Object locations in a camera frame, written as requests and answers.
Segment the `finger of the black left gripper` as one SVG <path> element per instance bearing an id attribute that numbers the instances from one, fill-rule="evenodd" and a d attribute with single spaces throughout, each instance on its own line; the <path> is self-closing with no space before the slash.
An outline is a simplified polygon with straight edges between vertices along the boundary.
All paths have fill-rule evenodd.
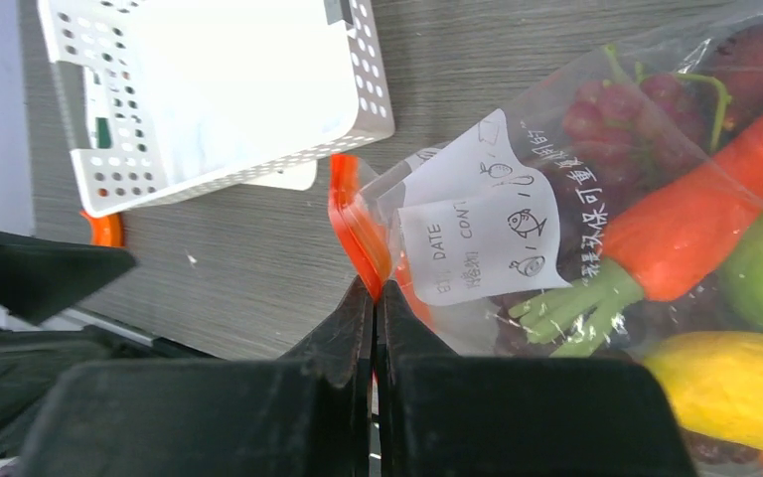
<path id="1" fill-rule="evenodd" d="M 40 324 L 73 307 L 137 264 L 121 248 L 0 231 L 0 305 Z"/>

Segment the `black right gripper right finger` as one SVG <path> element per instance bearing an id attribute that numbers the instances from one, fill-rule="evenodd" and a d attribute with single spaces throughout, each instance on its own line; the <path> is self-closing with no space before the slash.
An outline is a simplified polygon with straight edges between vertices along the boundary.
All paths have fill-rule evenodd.
<path id="1" fill-rule="evenodd" d="M 455 353 L 395 282 L 375 305 L 384 476 L 692 476 L 661 386 L 624 359 Z"/>

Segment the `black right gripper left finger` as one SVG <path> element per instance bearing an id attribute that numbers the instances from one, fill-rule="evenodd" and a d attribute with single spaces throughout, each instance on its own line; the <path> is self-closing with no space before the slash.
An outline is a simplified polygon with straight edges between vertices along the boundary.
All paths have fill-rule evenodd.
<path id="1" fill-rule="evenodd" d="M 351 283 L 274 360 L 86 363 L 47 395 L 21 476 L 365 476 L 374 304 Z"/>

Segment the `white plastic basket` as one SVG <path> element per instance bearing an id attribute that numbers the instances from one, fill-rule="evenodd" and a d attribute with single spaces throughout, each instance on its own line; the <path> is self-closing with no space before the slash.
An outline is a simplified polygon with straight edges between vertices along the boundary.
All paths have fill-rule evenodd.
<path id="1" fill-rule="evenodd" d="M 393 135 L 369 1 L 41 1 L 84 211 L 241 183 L 305 190 L 312 165 Z"/>

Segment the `orange fake carrot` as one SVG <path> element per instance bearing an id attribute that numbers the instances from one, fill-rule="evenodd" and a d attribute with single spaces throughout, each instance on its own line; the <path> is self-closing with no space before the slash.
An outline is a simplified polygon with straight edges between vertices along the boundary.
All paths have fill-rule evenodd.
<path id="1" fill-rule="evenodd" d="M 718 269 L 763 214 L 763 114 L 713 157 L 649 194 L 597 236 L 589 278 L 514 305 L 534 343 L 562 338 L 556 357 L 588 357 L 643 301 L 670 302 Z"/>

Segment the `clear zip top bag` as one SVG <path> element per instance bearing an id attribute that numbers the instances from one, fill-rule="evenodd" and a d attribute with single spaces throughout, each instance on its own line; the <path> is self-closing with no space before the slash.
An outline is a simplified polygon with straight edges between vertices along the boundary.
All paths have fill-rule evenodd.
<path id="1" fill-rule="evenodd" d="M 763 1 L 604 45 L 378 174 L 331 159 L 372 295 L 473 353 L 623 355 L 699 471 L 763 476 Z"/>

